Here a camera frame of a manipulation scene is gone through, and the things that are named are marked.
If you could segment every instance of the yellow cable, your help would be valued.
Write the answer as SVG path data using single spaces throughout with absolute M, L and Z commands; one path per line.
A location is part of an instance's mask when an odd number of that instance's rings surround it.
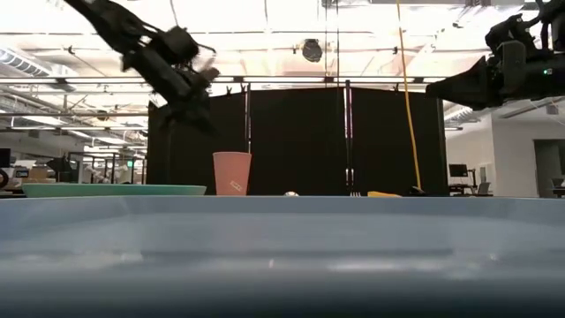
M 410 109 L 410 95 L 408 93 L 408 80 L 406 79 L 406 59 L 404 58 L 404 38 L 403 27 L 400 18 L 400 0 L 396 0 L 396 11 L 398 13 L 398 33 L 400 34 L 400 52 L 403 58 L 403 76 L 404 76 L 404 99 L 406 101 L 406 113 L 408 114 L 408 126 L 410 128 L 410 137 L 412 141 L 412 154 L 414 155 L 414 170 L 416 170 L 416 184 L 418 188 L 422 188 L 420 181 L 420 167 L 418 164 L 418 150 L 416 147 L 416 137 L 414 137 L 414 126 L 412 125 L 412 114 Z

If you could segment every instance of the office desk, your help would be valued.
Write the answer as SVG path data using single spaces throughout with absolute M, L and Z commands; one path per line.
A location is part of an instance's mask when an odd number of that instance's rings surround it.
M 555 187 L 553 191 L 555 196 L 561 198 L 563 195 L 565 195 L 565 186 Z
M 471 190 L 471 193 L 473 193 L 472 185 L 449 185 L 449 193 L 465 195 L 465 189 L 469 189 Z

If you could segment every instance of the computer monitor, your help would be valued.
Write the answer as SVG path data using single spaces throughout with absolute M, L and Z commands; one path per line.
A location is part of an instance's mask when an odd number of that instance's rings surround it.
M 10 156 L 9 148 L 0 148 L 0 168 L 10 168 Z
M 450 164 L 449 165 L 449 175 L 455 178 L 467 178 L 469 177 L 469 171 L 466 164 Z

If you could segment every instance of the yellow object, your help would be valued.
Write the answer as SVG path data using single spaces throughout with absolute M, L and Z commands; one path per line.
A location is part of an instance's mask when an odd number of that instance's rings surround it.
M 369 191 L 367 196 L 372 197 L 372 198 L 400 198 L 400 195 L 398 195 L 398 194 L 380 193 L 380 192 L 377 192 L 377 191 Z
M 404 99 L 406 101 L 406 113 L 408 114 L 408 126 L 410 128 L 410 137 L 412 141 L 412 154 L 414 155 L 414 170 L 416 171 L 416 182 L 418 188 L 422 188 L 420 181 L 420 168 L 418 165 L 418 151 L 416 148 L 416 138 L 414 137 L 414 126 L 412 125 L 412 114 L 410 110 L 410 97 L 408 93 L 408 80 L 406 79 L 406 59 L 404 58 L 404 38 L 403 27 L 400 18 L 400 0 L 396 0 L 396 11 L 398 13 L 398 33 L 400 34 L 400 52 L 403 59 L 403 76 L 404 76 Z

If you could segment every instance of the cable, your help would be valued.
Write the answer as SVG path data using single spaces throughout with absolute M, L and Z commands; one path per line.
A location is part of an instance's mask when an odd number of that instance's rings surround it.
M 175 18 L 175 24 L 178 27 L 178 16 L 177 9 L 175 9 L 175 0 L 169 0 L 170 10 L 173 11 L 173 18 Z
M 420 167 L 418 164 L 418 148 L 416 147 L 416 137 L 414 136 L 414 126 L 412 124 L 412 114 L 410 108 L 410 94 L 408 92 L 408 79 L 406 78 L 406 58 L 404 57 L 404 38 L 402 19 L 400 14 L 400 0 L 396 0 L 396 12 L 398 13 L 398 33 L 400 35 L 400 52 L 403 60 L 403 77 L 404 77 L 404 100 L 406 101 L 406 115 L 408 118 L 408 126 L 410 128 L 410 137 L 412 143 L 412 154 L 414 155 L 414 170 L 416 171 L 416 185 L 422 189 L 420 180 Z

